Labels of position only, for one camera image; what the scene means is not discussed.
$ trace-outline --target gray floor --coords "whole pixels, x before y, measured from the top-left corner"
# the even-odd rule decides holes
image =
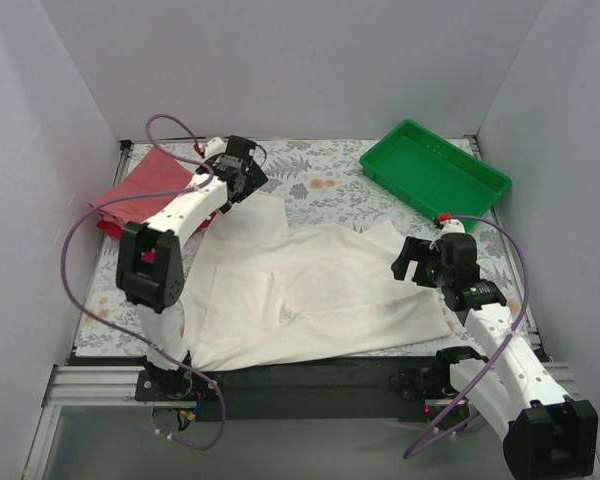
[[[46,480],[512,478],[490,428],[402,460],[421,425],[392,420],[235,421],[209,452],[156,436],[145,408],[64,408]],[[195,424],[192,439],[217,424]]]

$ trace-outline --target white wall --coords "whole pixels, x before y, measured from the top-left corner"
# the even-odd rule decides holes
[[[600,415],[600,1],[547,1],[478,138],[513,179],[542,338]]]
[[[118,139],[476,133],[543,3],[42,0]]]
[[[110,184],[113,134],[42,6],[0,0],[0,480],[20,478],[54,362],[78,313],[60,286],[63,236]],[[70,267],[81,294],[93,224]]]

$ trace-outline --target wrinkled white fabric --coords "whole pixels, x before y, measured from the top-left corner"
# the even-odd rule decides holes
[[[215,220],[202,241],[181,297],[195,367],[315,360],[449,333],[433,290],[393,279],[403,237],[390,222],[363,234],[321,225],[287,235],[284,204],[265,198],[244,202],[235,221],[231,212]]]

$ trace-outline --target green tray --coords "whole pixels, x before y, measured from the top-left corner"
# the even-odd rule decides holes
[[[425,217],[482,216],[511,179],[412,120],[360,158],[364,175]],[[475,222],[463,221],[467,231]]]

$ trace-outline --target floral pattern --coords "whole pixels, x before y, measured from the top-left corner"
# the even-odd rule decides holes
[[[468,153],[469,140],[450,140]],[[261,142],[268,152],[263,170],[269,177],[261,193],[284,199],[290,229],[323,223],[340,223],[357,232],[391,220],[403,235],[433,238],[436,229],[430,220],[415,212],[389,192],[362,175],[360,156],[372,147],[372,140],[316,140]],[[128,162],[131,171],[149,151],[149,145],[135,145]],[[165,146],[170,151],[195,158],[190,143]],[[257,152],[256,161],[264,157]],[[514,314],[520,308],[513,267],[508,260],[499,233],[478,224],[472,233],[478,242],[479,262],[483,276],[503,290]],[[193,235],[183,249],[185,274],[202,240]],[[133,306],[115,286],[117,240],[105,238],[88,296],[87,307],[108,320],[140,333],[141,327]],[[440,297],[443,312],[451,329],[447,337],[402,347],[389,348],[362,355],[405,356],[432,355],[441,348],[470,345],[481,351],[473,338],[449,311]],[[140,356],[145,347],[133,338],[113,331],[84,317],[75,342],[77,356]]]

